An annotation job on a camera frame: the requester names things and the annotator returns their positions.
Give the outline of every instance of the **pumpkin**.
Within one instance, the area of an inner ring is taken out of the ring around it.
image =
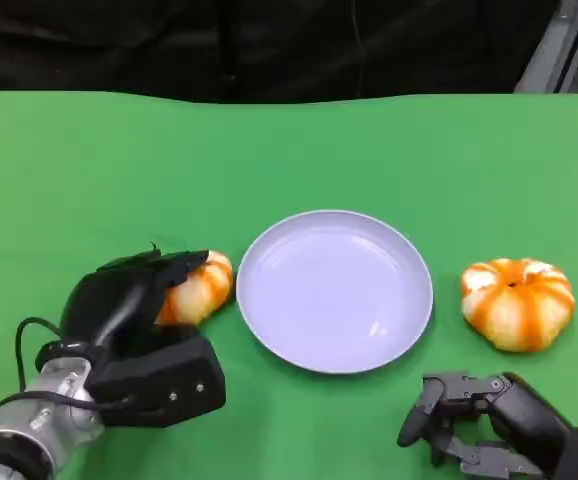
[[[475,263],[461,283],[467,322],[501,350],[544,350],[569,323],[576,305],[564,273],[529,258]]]
[[[225,303],[233,286],[229,259],[209,251],[207,260],[184,283],[167,290],[158,325],[198,325]]]

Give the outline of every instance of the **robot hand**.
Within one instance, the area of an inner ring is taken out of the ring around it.
[[[120,258],[74,288],[60,340],[36,358],[40,375],[0,402],[0,478],[54,478],[73,450],[111,426],[167,427],[222,407],[225,381],[208,340],[189,327],[155,325],[166,289],[207,252]]]
[[[483,414],[503,442],[462,443],[454,422]],[[483,379],[466,372],[425,375],[398,445],[409,447],[420,438],[431,446],[432,464],[451,456],[472,477],[578,479],[578,428],[512,373]]]

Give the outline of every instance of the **metal frame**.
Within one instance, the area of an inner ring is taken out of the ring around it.
[[[578,68],[578,0],[562,0],[516,93],[567,92]]]

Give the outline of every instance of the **cable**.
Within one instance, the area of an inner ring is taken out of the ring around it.
[[[25,366],[22,362],[22,333],[27,325],[41,325],[47,330],[51,330],[57,337],[62,339],[62,334],[58,327],[44,318],[29,317],[25,318],[16,330],[16,366],[18,367],[18,383],[20,384],[20,391],[24,392],[27,388],[27,381],[25,379]]]
[[[89,402],[85,400],[77,400],[75,398],[68,397],[66,395],[61,395],[55,392],[49,391],[29,391],[26,392],[27,381],[25,379],[25,366],[22,361],[22,334],[27,325],[40,325],[45,327],[47,330],[53,332],[57,337],[63,339],[60,329],[56,327],[53,323],[38,317],[25,318],[16,329],[16,366],[18,368],[18,381],[20,384],[20,392],[9,395],[0,401],[0,407],[6,403],[13,402],[16,400],[44,400],[47,402],[55,403],[56,405],[68,405],[70,407],[81,408],[83,410],[90,410],[92,412],[107,412],[107,411],[118,411],[126,408],[133,398],[125,397],[117,402],[109,403],[96,403]]]
[[[9,395],[8,397],[1,400],[0,407],[6,403],[16,400],[44,400],[47,402],[55,403],[56,405],[68,405],[70,407],[90,410],[92,412],[108,412],[118,411],[126,408],[131,403],[132,399],[130,397],[125,397],[118,402],[96,403],[86,400],[77,400],[75,398],[67,397],[66,395],[60,395],[59,393],[55,392],[20,392]]]
[[[360,74],[358,75],[358,84],[356,85],[356,98],[362,98],[362,84],[365,80],[365,64],[367,62],[367,55],[362,46],[362,39],[360,38],[360,30],[358,29],[358,21],[356,19],[356,0],[351,0],[351,22],[353,23],[353,33],[356,36],[356,43],[358,44],[358,52],[360,53]]]

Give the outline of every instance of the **green table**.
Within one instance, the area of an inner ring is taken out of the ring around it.
[[[578,424],[578,310],[551,350],[505,355],[466,326],[458,287],[474,261],[533,256],[578,300],[578,96],[239,107],[0,93],[0,398],[16,388],[17,322],[57,321],[101,262],[154,241],[238,265],[264,228],[317,208],[374,215],[418,247],[436,291],[420,343],[371,374],[316,375],[267,352],[230,305],[205,327],[227,405],[108,431],[63,479],[458,479],[431,469],[426,446],[396,447],[427,371],[517,371]],[[50,338],[27,332],[28,369]]]

